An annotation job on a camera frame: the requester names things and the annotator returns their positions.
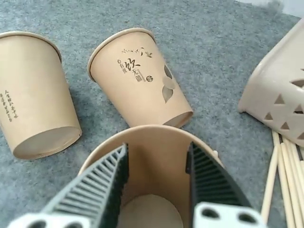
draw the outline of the wooden chopstick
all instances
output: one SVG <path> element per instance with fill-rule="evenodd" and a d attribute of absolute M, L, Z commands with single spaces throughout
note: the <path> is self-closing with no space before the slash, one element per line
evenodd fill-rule
<path fill-rule="evenodd" d="M 295 167 L 296 167 L 297 177 L 298 177 L 298 180 L 299 180 L 300 193 L 301 193 L 301 195 L 304 199 L 304 173 L 303 173 L 303 170 L 301 168 L 301 160 L 300 160 L 300 157 L 299 157 L 299 154 L 298 154 L 298 149 L 296 147 L 296 144 L 292 143 L 291 141 L 289 141 L 289 144 L 290 144 L 290 148 L 291 148 L 291 155 L 292 155 L 292 158 L 294 160 Z M 301 202 L 301 204 L 303 205 L 303 208 L 302 208 L 302 213 L 303 213 L 304 201 Z"/>
<path fill-rule="evenodd" d="M 261 209 L 261 215 L 266 224 L 268 223 L 268 218 L 269 218 L 271 199 L 272 199 L 272 194 L 273 194 L 273 189 L 276 179 L 275 174 L 276 174 L 277 163 L 278 163 L 278 146 L 275 146 L 269 164 L 263 205 Z"/>
<path fill-rule="evenodd" d="M 285 165 L 285 172 L 287 176 L 288 186 L 289 186 L 289 192 L 290 192 L 290 198 L 292 203 L 292 208 L 294 212 L 294 221 L 296 228 L 303 228 L 303 220 L 301 215 L 301 209 L 298 201 L 297 196 L 297 188 L 295 184 L 295 178 L 292 170 L 292 164 L 289 159 L 288 150 L 286 147 L 286 144 L 284 142 L 281 143 L 281 149 L 282 149 L 282 155 L 283 155 L 283 161 Z"/>
<path fill-rule="evenodd" d="M 283 195 L 283 202 L 284 202 L 284 209 L 286 214 L 286 222 L 288 228 L 295 228 L 295 220 L 293 215 L 293 209 L 290 199 L 290 193 L 288 188 L 287 176 L 285 172 L 284 160 L 282 155 L 282 148 L 280 144 L 279 134 L 275 131 L 272 131 L 272 137 L 274 141 L 274 146 L 278 148 L 278 171 L 279 171 L 279 178 L 280 184 L 282 189 Z"/>

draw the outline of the paper cup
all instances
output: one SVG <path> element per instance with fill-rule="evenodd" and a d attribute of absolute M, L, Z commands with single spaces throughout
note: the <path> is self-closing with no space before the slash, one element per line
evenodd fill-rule
<path fill-rule="evenodd" d="M 145 223 L 156 224 L 156 220 L 164 221 L 171 219 L 172 226 L 167 228 L 189 227 L 190 215 L 190 176 L 185 172 L 186 158 L 188 147 L 194 142 L 207 152 L 209 152 L 220 164 L 217 153 L 207 146 L 196 136 L 181 129 L 164 126 L 164 125 L 145 125 L 137 126 L 124 130 L 100 144 L 87 158 L 81 167 L 81 174 L 87 167 L 97 161 L 105 154 L 111 152 L 115 148 L 127 143 L 129 148 L 129 180 L 125 185 L 122 196 L 122 210 L 120 215 L 120 224 L 135 224 L 141 221 L 142 228 Z M 138 211 L 138 207 L 142 210 L 148 210 L 145 207 L 151 206 L 151 199 L 146 198 L 146 202 L 137 203 L 134 210 L 130 210 L 128 203 L 132 203 L 139 196 L 155 195 L 162 197 L 169 202 L 164 205 L 163 200 L 158 200 L 158 207 L 166 207 L 166 211 L 162 215 L 154 214 L 152 217 L 146 215 L 146 222 L 136 220 L 137 217 L 133 213 Z M 176 209 L 180 214 L 179 225 L 176 216 Z"/>
<path fill-rule="evenodd" d="M 130 28 L 106 39 L 91 55 L 88 73 L 130 127 L 181 127 L 193 115 L 148 30 Z"/>
<path fill-rule="evenodd" d="M 0 34 L 0 126 L 21 159 L 62 151 L 81 135 L 59 50 L 42 36 Z"/>

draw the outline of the printed leaf design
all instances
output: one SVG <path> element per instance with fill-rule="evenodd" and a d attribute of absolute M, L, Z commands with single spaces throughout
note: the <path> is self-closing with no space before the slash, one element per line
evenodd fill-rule
<path fill-rule="evenodd" d="M 173 89 L 169 89 L 167 87 L 162 88 L 162 96 L 163 99 L 165 100 L 165 103 L 169 101 L 169 99 L 173 96 Z"/>
<path fill-rule="evenodd" d="M 172 74 L 170 72 L 170 70 L 167 68 L 167 66 L 165 65 L 165 73 L 166 73 L 166 76 L 171 78 L 172 79 Z"/>

